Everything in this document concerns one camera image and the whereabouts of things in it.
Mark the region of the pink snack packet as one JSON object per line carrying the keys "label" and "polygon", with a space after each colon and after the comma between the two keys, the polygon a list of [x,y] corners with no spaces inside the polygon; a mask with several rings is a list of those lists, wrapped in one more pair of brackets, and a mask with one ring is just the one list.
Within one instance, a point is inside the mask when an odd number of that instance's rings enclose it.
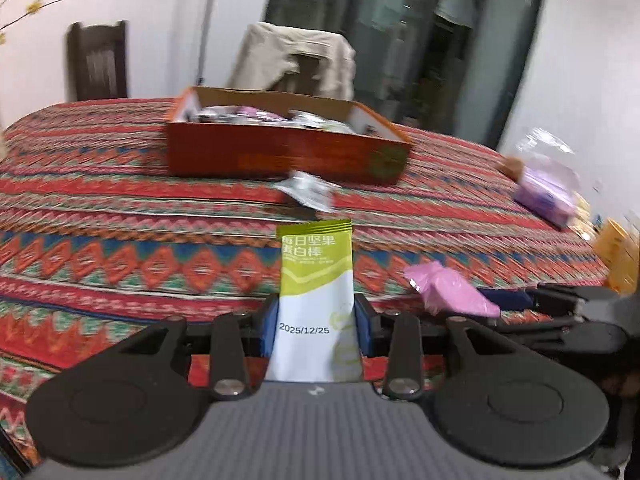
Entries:
{"label": "pink snack packet", "polygon": [[498,318],[500,308],[488,300],[461,273],[438,261],[406,266],[404,277],[422,297],[431,315],[441,313]]}

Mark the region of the glass sliding door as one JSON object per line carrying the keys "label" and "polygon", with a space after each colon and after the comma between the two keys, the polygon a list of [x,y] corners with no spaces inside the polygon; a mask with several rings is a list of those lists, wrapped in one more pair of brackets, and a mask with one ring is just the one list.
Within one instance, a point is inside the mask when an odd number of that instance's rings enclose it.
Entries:
{"label": "glass sliding door", "polygon": [[357,101],[394,122],[496,148],[542,0],[269,0],[268,22],[338,32]]}

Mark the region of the yellow and pink flowers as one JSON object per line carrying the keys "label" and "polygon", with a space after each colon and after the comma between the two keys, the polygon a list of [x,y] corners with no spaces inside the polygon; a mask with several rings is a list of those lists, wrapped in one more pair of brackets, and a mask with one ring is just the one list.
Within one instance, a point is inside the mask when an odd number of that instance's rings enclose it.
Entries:
{"label": "yellow and pink flowers", "polygon": [[25,0],[23,5],[18,8],[16,2],[21,0],[1,0],[1,27],[0,27],[0,46],[3,47],[8,41],[8,33],[16,24],[41,13],[44,9],[55,6],[64,0]]}

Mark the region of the colourful patterned tablecloth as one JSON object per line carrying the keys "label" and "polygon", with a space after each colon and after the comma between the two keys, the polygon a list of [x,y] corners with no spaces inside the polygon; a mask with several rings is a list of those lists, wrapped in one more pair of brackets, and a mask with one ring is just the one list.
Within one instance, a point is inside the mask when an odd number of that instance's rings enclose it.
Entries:
{"label": "colourful patterned tablecloth", "polygon": [[[257,308],[280,284],[276,229],[303,215],[259,181],[171,177],[165,99],[56,104],[6,129],[1,165],[1,426],[31,462],[28,397],[55,373],[178,314]],[[474,285],[599,285],[591,246],[514,203],[490,148],[410,129],[393,186],[342,185],[357,292],[380,311],[421,300],[407,266]]]}

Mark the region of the orange cardboard snack box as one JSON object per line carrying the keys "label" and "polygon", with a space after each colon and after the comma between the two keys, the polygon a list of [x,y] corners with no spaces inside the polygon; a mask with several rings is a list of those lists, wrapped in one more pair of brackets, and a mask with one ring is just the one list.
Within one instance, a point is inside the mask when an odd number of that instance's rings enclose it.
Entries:
{"label": "orange cardboard snack box", "polygon": [[[350,130],[199,122],[208,106],[248,106],[280,117],[300,110]],[[267,179],[299,170],[337,183],[394,184],[412,150],[407,133],[361,103],[272,91],[187,88],[164,133],[168,170],[180,177]]]}

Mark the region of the black light stand tripod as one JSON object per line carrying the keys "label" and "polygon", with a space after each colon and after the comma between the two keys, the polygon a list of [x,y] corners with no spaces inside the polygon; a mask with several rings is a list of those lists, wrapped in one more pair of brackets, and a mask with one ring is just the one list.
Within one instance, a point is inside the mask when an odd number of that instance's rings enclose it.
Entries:
{"label": "black light stand tripod", "polygon": [[205,0],[205,8],[202,19],[200,41],[198,42],[198,65],[196,66],[195,84],[201,86],[204,81],[204,70],[206,62],[206,50],[208,44],[208,36],[210,23],[212,22],[212,13],[215,0]]}

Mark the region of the yellow box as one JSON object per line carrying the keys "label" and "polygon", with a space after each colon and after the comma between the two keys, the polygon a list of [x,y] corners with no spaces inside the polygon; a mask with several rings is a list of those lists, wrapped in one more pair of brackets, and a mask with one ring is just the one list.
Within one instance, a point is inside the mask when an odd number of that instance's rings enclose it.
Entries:
{"label": "yellow box", "polygon": [[633,294],[639,281],[639,230],[634,222],[623,226],[606,220],[593,250],[608,270],[605,285],[623,296]]}

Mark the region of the green white protein bar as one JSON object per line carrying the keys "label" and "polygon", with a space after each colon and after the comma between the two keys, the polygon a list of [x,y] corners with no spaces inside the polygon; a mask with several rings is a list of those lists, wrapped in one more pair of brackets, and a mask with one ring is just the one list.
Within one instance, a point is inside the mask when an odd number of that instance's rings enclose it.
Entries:
{"label": "green white protein bar", "polygon": [[352,222],[279,226],[280,294],[268,382],[359,382]]}

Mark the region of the silver packet on table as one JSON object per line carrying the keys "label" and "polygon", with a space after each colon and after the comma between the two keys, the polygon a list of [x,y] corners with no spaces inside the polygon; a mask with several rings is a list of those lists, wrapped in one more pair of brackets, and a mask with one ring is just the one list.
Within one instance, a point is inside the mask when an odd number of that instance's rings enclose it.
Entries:
{"label": "silver packet on table", "polygon": [[300,206],[329,214],[334,211],[334,193],[341,185],[303,171],[291,171],[288,177],[271,185]]}

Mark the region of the dark wooden chair left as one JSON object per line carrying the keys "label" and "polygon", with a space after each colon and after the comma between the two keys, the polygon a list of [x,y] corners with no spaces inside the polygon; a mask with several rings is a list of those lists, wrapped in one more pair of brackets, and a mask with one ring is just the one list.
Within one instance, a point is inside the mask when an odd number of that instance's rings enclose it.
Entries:
{"label": "dark wooden chair left", "polygon": [[70,25],[65,37],[70,101],[126,99],[127,28],[127,21],[115,25]]}

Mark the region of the purple snack bag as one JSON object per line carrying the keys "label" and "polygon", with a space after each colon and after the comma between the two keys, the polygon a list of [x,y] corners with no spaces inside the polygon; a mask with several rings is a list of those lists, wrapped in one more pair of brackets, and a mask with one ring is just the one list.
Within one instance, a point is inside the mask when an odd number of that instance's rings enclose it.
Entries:
{"label": "purple snack bag", "polygon": [[513,199],[542,220],[564,230],[575,217],[580,189],[575,152],[550,131],[530,130],[498,170],[516,183]]}

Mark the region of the wooden chair with jacket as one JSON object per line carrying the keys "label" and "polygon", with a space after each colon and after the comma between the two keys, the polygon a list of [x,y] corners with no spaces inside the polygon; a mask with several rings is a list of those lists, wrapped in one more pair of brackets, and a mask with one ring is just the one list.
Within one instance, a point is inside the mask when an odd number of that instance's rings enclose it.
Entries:
{"label": "wooden chair with jacket", "polygon": [[322,79],[322,63],[326,59],[306,54],[294,54],[293,58],[297,63],[296,70],[285,72],[269,88],[269,91],[318,96]]}

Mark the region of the beige jacket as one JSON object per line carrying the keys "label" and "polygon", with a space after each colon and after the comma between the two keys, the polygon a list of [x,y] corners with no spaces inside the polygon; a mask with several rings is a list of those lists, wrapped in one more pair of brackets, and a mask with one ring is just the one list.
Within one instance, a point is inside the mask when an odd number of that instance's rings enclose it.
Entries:
{"label": "beige jacket", "polygon": [[299,75],[302,61],[318,63],[316,96],[350,101],[356,74],[355,50],[340,34],[256,22],[247,26],[227,87],[268,90],[286,75]]}

